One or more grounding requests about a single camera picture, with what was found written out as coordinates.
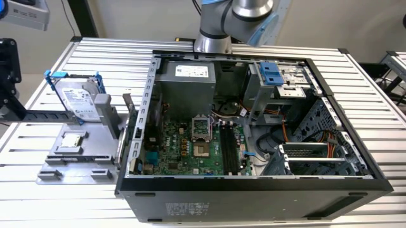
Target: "power supply label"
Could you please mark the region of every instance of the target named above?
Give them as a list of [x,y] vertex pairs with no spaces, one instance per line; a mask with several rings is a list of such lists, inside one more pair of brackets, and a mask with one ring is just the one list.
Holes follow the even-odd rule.
[[177,65],[174,76],[177,76],[177,77],[208,77],[208,67],[206,66]]
[[100,120],[97,110],[86,90],[62,88],[62,96],[66,108],[70,109],[79,119],[84,121]]
[[165,211],[169,216],[205,215],[209,203],[165,203]]

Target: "aluminum table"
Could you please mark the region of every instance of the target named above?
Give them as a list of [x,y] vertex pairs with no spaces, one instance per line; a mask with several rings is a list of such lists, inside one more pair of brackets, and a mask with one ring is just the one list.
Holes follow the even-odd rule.
[[[121,94],[130,93],[138,104],[153,49],[192,51],[192,43],[82,38],[69,43],[50,70],[98,71],[112,105],[125,113]],[[126,202],[114,198],[114,185],[35,185],[61,125],[13,123],[0,139],[0,227],[406,227],[406,117],[351,55],[337,49],[245,45],[233,45],[232,52],[312,59],[393,192],[331,222],[140,224]],[[25,107],[62,110],[45,82]]]

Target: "white wall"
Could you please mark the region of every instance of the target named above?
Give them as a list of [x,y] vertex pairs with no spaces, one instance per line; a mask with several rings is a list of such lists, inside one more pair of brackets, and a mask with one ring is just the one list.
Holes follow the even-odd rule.
[[[194,38],[198,15],[190,0],[90,0],[108,38]],[[347,48],[357,61],[406,51],[406,0],[291,0],[276,45]]]
[[356,61],[406,51],[406,0],[292,0],[276,41],[281,46],[347,48]]
[[200,16],[190,0],[90,0],[89,4],[92,14],[100,15],[97,30],[108,38],[173,41],[197,37]]
[[[46,4],[50,10],[46,31],[0,21],[0,37],[13,38],[17,41],[21,73],[26,74],[41,74],[51,67],[73,36],[59,0],[47,0]],[[66,0],[63,5],[75,35],[79,36]]]

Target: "ram slot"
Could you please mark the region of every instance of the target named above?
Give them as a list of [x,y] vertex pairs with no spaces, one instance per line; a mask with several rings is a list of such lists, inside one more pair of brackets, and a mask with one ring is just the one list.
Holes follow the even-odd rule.
[[238,163],[236,155],[236,141],[233,138],[232,126],[224,125],[220,129],[220,143],[221,143],[221,154],[222,154],[222,166],[224,175],[229,173],[236,175],[238,172]]

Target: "motherboard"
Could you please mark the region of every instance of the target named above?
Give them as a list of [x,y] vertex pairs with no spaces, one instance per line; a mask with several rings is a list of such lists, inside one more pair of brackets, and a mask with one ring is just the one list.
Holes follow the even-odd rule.
[[[209,138],[193,137],[193,133]],[[161,136],[160,150],[146,152],[144,174],[250,175],[240,125],[210,123],[209,118],[206,122],[202,118],[188,123],[168,121]]]

